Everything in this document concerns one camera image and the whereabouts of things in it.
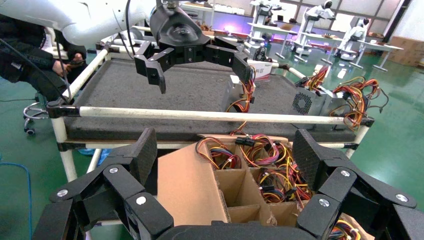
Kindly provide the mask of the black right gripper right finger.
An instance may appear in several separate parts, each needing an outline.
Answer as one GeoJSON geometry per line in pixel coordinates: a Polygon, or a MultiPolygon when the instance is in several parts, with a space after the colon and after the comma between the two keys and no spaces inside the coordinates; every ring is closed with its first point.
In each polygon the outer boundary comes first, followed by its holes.
{"type": "Polygon", "coordinates": [[[296,131],[293,157],[313,197],[296,226],[317,240],[329,238],[341,214],[353,217],[376,240],[421,240],[424,213],[409,194],[361,171],[340,150],[296,131]]]}

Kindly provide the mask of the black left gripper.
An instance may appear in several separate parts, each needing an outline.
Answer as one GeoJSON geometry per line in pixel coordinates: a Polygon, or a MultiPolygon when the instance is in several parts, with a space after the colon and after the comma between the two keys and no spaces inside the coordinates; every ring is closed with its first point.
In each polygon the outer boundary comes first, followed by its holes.
{"type": "Polygon", "coordinates": [[[178,6],[157,6],[150,18],[150,29],[156,40],[145,41],[134,55],[138,74],[145,76],[150,85],[166,93],[164,72],[174,65],[209,63],[231,68],[242,83],[251,77],[248,56],[239,49],[239,43],[221,36],[213,39],[178,6]]]}

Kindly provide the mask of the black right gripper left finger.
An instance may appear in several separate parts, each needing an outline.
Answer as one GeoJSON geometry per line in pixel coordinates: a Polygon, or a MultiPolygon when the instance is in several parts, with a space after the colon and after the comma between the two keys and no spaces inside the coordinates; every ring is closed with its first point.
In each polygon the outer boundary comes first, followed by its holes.
{"type": "Polygon", "coordinates": [[[158,239],[174,226],[174,219],[145,188],[157,152],[153,128],[144,129],[135,143],[113,149],[99,167],[50,195],[32,238],[83,240],[100,220],[114,214],[133,239],[158,239]]]}

